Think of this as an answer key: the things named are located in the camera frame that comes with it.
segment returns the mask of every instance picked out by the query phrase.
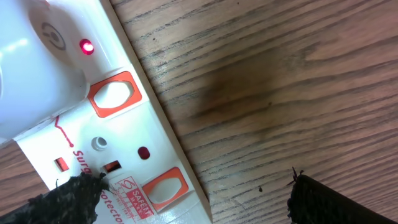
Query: power strip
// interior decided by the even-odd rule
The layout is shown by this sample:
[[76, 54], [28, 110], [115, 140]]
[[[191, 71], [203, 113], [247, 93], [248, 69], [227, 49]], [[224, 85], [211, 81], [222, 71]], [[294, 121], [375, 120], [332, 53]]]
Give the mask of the power strip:
[[95, 223], [211, 223], [206, 196], [109, 1], [41, 3], [34, 22], [60, 21], [53, 28], [91, 85], [74, 109], [17, 138], [47, 187], [104, 172], [112, 193], [101, 194]]

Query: brown wood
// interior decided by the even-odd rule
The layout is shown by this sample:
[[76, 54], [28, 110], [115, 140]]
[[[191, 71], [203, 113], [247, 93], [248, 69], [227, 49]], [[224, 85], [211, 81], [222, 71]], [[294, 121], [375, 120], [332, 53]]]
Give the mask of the brown wood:
[[[397, 1], [112, 2], [215, 223], [289, 223], [292, 166], [398, 221]], [[45, 188], [0, 153], [5, 212]]]

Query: red and white label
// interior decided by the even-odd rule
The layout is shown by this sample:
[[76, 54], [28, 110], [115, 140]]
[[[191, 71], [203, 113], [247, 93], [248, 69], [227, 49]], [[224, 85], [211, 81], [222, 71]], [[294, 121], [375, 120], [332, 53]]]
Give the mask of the red and white label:
[[155, 215], [148, 198], [132, 177], [112, 183], [118, 204], [128, 218], [135, 222]]

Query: glowing red light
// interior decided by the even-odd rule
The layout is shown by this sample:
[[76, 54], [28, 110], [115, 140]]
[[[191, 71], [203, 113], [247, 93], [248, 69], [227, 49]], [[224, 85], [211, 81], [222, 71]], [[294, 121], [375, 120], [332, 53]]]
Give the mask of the glowing red light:
[[91, 43], [91, 41], [87, 39], [83, 39], [80, 41], [80, 48], [84, 54], [91, 55], [92, 53], [94, 53], [94, 45]]

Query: black frayed object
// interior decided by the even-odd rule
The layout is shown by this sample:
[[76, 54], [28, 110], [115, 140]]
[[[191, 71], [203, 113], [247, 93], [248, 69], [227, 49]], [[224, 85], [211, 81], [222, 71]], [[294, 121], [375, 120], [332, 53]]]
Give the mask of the black frayed object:
[[0, 224], [92, 224], [97, 219], [95, 207], [101, 191], [109, 190], [99, 178], [81, 173], [45, 195], [0, 217]]
[[288, 217], [296, 224], [396, 223], [294, 170]]

